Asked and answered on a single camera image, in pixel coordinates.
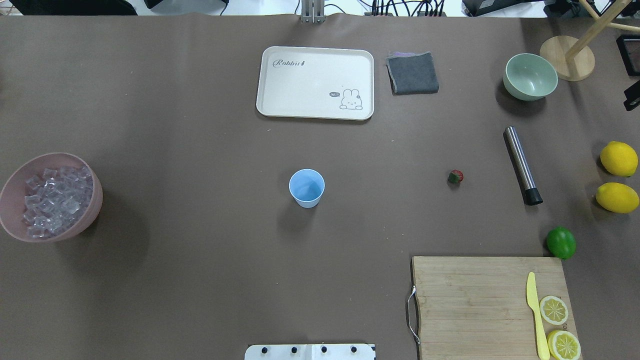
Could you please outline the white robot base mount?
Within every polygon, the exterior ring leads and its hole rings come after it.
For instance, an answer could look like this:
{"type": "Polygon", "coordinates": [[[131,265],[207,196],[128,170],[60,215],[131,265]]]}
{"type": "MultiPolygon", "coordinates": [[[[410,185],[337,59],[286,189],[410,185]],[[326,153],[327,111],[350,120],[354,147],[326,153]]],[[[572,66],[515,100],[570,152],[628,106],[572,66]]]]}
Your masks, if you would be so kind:
{"type": "Polygon", "coordinates": [[[254,344],[244,354],[245,360],[375,360],[374,344],[254,344]]]}

